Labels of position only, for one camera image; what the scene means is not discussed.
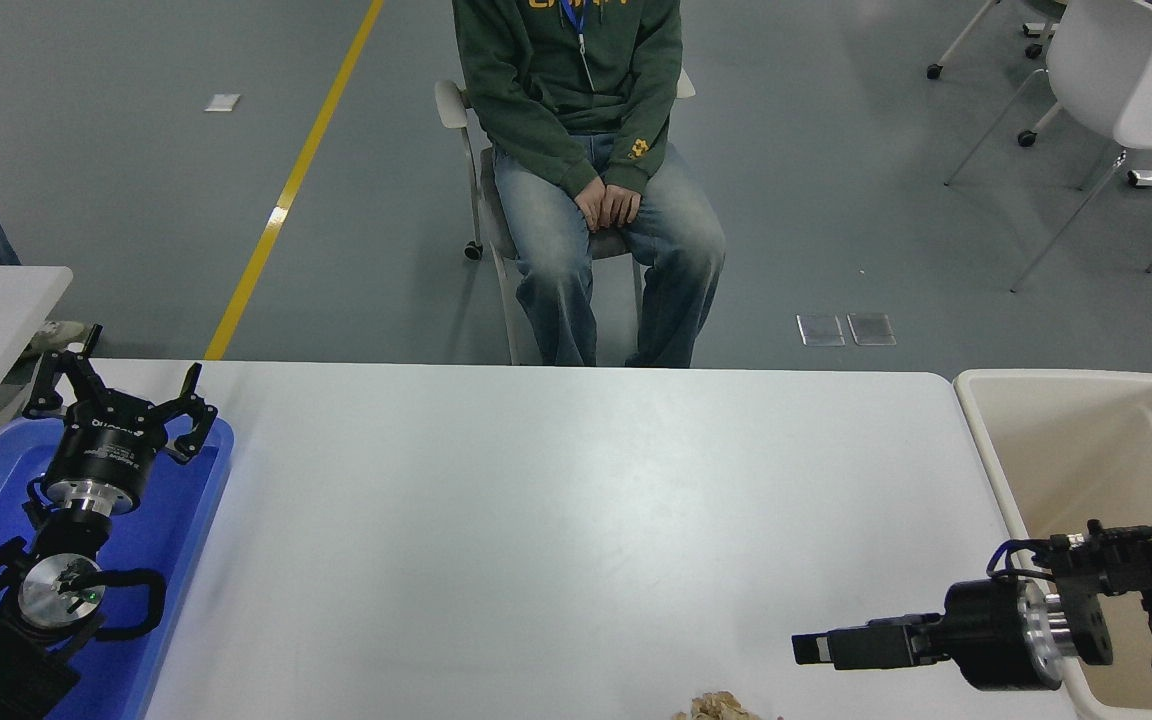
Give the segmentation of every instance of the yellow floor line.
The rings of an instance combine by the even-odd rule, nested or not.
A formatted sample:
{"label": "yellow floor line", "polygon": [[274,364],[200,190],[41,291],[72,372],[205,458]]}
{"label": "yellow floor line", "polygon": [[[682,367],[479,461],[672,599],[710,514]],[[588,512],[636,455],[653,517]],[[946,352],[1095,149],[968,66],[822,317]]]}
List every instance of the yellow floor line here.
{"label": "yellow floor line", "polygon": [[367,10],[367,16],[362,20],[362,24],[358,26],[358,35],[353,37],[353,45],[349,46],[349,53],[346,54],[344,61],[340,63],[340,70],[332,83],[332,90],[328,91],[328,97],[323,101],[323,108],[319,108],[319,118],[314,120],[314,127],[310,129],[310,136],[305,137],[305,145],[301,147],[301,154],[297,156],[296,165],[291,167],[291,175],[288,176],[287,184],[283,185],[282,195],[278,196],[278,205],[270,213],[270,219],[265,223],[265,232],[260,234],[260,242],[256,243],[256,250],[252,251],[251,259],[247,260],[247,270],[243,270],[243,276],[238,279],[238,287],[234,288],[234,295],[229,298],[229,305],[225,308],[223,318],[215,326],[215,334],[212,334],[211,343],[207,344],[207,351],[202,356],[205,361],[219,361],[225,356],[225,350],[227,350],[229,341],[234,338],[234,331],[238,327],[238,320],[242,320],[243,311],[247,310],[247,302],[251,300],[257,281],[260,281],[260,274],[265,270],[265,262],[270,259],[270,252],[274,250],[274,243],[278,242],[278,233],[283,230],[283,221],[287,219],[289,211],[291,211],[291,203],[296,200],[296,195],[301,191],[301,182],[305,179],[305,173],[310,169],[310,164],[314,162],[314,154],[319,151],[319,143],[323,142],[323,135],[328,131],[328,126],[332,124],[332,115],[335,114],[340,96],[344,93],[344,88],[349,85],[349,76],[353,76],[353,68],[358,61],[358,55],[362,53],[362,46],[367,44],[367,36],[371,35],[371,28],[376,25],[376,15],[380,14],[380,8],[384,5],[385,0],[371,0],[371,8]]}

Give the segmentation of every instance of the shoe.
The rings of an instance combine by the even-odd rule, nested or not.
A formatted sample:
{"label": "shoe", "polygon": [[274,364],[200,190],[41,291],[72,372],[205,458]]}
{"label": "shoe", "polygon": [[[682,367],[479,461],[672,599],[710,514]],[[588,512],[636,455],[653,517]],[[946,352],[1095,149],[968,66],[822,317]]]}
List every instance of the shoe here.
{"label": "shoe", "polygon": [[30,361],[44,353],[63,350],[71,342],[81,342],[91,332],[91,325],[73,320],[47,320],[29,339],[29,344],[20,355],[21,361]]}

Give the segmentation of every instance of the person's knee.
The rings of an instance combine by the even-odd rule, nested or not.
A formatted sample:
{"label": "person's knee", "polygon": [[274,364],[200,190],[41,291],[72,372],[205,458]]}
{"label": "person's knee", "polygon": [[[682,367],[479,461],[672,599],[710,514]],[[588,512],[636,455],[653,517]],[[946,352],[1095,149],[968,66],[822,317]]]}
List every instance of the person's knee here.
{"label": "person's knee", "polygon": [[590,274],[589,259],[575,253],[545,253],[520,259],[518,270],[537,291],[544,295],[584,286]]}
{"label": "person's knee", "polygon": [[727,236],[718,222],[692,223],[675,245],[677,262],[695,275],[717,274],[727,259]]}

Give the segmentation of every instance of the hand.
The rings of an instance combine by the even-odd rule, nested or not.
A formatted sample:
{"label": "hand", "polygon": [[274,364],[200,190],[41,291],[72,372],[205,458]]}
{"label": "hand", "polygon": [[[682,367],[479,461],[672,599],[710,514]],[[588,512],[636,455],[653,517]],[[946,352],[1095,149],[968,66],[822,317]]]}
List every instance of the hand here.
{"label": "hand", "polygon": [[581,214],[585,215],[589,232],[599,232],[607,227],[607,225],[599,225],[599,214],[602,213],[602,197],[606,192],[607,187],[604,185],[602,179],[594,177],[585,185],[585,190],[573,197]]}
{"label": "hand", "polygon": [[617,184],[607,185],[607,192],[602,194],[602,211],[598,218],[599,227],[609,228],[612,225],[617,228],[626,227],[639,217],[641,204],[643,204],[643,195]]}

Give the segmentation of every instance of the gray floor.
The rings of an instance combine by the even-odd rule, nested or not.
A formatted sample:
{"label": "gray floor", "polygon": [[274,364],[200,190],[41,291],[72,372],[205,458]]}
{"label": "gray floor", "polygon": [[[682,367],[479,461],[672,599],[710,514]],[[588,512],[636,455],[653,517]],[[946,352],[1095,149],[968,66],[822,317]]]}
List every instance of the gray floor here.
{"label": "gray floor", "polygon": [[[56,314],[104,323],[105,355],[204,354],[369,6],[203,5],[0,1],[0,214],[24,262],[74,268]],[[941,184],[1038,67],[1021,55],[1034,17],[1009,0],[925,79],[976,5],[685,3],[700,94],[672,138],[730,237],[696,365],[1152,372],[1152,190],[1108,188],[1006,290],[1101,149],[1066,118],[1015,145],[1045,85]],[[461,255],[442,77],[460,77],[450,3],[389,0],[228,359],[507,363],[494,273]],[[236,113],[202,113],[215,92],[242,92]],[[600,361],[619,364],[628,266],[596,276]],[[797,338],[795,314],[852,311],[890,314],[899,344]]]}

